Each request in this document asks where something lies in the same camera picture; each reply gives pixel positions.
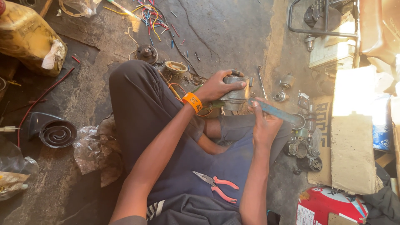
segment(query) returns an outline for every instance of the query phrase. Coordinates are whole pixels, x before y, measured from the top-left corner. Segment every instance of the dirty floor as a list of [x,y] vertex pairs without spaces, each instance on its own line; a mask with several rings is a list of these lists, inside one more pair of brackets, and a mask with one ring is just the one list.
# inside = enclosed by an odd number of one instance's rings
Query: dirty floor
[[[261,65],[265,90],[271,100],[272,93],[280,91],[278,84],[282,75],[292,71],[296,83],[288,93],[291,98],[275,105],[294,113],[297,111],[298,92],[311,76],[307,66],[309,53],[303,43],[304,34],[292,33],[287,29],[287,11],[292,0],[260,1],[261,4],[257,0],[157,0],[155,5],[177,29],[180,37],[175,35],[176,43],[185,39],[179,48],[182,52],[188,51],[194,69],[204,78],[221,69],[236,68],[246,76],[255,78],[252,91],[256,96],[261,96],[257,74],[258,65]],[[118,3],[130,10],[138,5],[131,0],[119,0]],[[297,4],[293,21],[295,27],[305,27],[302,17],[311,3],[304,0]],[[15,80],[22,86],[12,85],[9,88],[0,102],[0,109],[9,100],[9,110],[35,100],[55,80],[75,67],[73,73],[45,97],[47,102],[39,104],[33,111],[64,118],[78,128],[96,126],[109,115],[112,108],[108,77],[113,69],[128,60],[136,44],[128,36],[128,27],[132,26],[132,22],[127,16],[111,12],[103,6],[117,10],[103,0],[97,8],[97,14],[90,18],[70,17],[65,13],[57,17],[59,6],[58,1],[54,1],[45,20],[68,44],[65,69],[58,78],[45,78],[20,66]],[[134,25],[134,30],[130,31],[132,37],[139,45],[150,44],[147,27],[143,23]],[[160,34],[161,42],[153,32],[150,37],[161,57],[185,62],[176,47],[171,49],[168,32]],[[195,52],[201,61],[196,59]],[[196,88],[190,79],[178,82],[186,91]],[[6,115],[2,125],[18,125],[25,110]],[[72,146],[56,150],[45,147],[38,139],[28,142],[26,126],[27,123],[21,131],[21,150],[24,156],[37,160],[40,175],[27,191],[0,202],[0,223],[108,224],[126,174],[101,189],[98,172],[81,175],[73,158]],[[16,134],[5,136],[16,143]],[[295,224],[298,196],[310,187],[305,173],[293,175],[294,165],[294,158],[281,153],[270,171],[268,209],[282,216],[281,224]]]

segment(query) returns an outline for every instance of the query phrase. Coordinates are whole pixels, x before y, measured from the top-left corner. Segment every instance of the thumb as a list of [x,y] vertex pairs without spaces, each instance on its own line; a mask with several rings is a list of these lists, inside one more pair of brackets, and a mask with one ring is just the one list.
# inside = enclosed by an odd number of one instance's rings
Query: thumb
[[231,90],[240,90],[240,89],[246,87],[246,85],[247,84],[244,81],[237,81],[232,84],[227,84],[227,87],[228,87],[229,91],[231,91]]
[[254,115],[256,116],[256,121],[259,121],[264,118],[262,115],[261,106],[257,101],[253,101],[253,109],[254,109]]

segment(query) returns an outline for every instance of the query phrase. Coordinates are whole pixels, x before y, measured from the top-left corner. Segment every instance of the metal frame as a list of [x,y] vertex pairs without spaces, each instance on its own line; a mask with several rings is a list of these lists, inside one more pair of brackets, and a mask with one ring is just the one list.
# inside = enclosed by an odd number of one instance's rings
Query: metal frame
[[293,7],[301,0],[295,0],[289,9],[289,21],[288,21],[288,28],[290,31],[296,33],[305,33],[305,34],[317,34],[317,35],[330,35],[330,36],[341,36],[341,37],[349,37],[349,38],[358,38],[357,34],[349,34],[349,33],[340,33],[340,32],[330,32],[328,31],[328,7],[332,4],[336,4],[339,2],[344,2],[346,0],[336,0],[333,2],[329,2],[329,0],[325,0],[325,31],[321,30],[303,30],[303,29],[296,29],[292,27],[292,19],[293,19]]

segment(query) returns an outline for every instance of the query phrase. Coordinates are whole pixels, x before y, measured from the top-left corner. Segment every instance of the right hand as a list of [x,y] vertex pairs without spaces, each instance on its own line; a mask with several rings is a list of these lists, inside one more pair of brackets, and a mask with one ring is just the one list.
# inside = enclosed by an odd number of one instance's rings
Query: right hand
[[246,87],[246,82],[234,82],[232,84],[225,84],[222,80],[226,76],[230,76],[232,70],[220,70],[208,79],[203,86],[201,86],[195,95],[204,104],[206,102],[214,101],[222,97],[224,94],[232,90],[240,90]]
[[[255,99],[257,101],[270,104],[263,98]],[[253,101],[253,105],[248,106],[249,111],[254,113],[256,116],[256,124],[253,130],[253,145],[254,148],[271,147],[272,142],[274,141],[275,136],[283,123],[283,120],[264,112],[257,101]]]

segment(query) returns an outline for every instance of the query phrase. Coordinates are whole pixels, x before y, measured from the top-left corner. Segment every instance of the bracelet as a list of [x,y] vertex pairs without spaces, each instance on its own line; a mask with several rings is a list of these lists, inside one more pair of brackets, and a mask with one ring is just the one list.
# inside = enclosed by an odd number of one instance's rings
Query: bracelet
[[191,104],[196,113],[198,113],[203,108],[203,104],[200,102],[199,98],[191,92],[188,92],[185,96],[183,96],[182,102],[188,102],[189,104]]

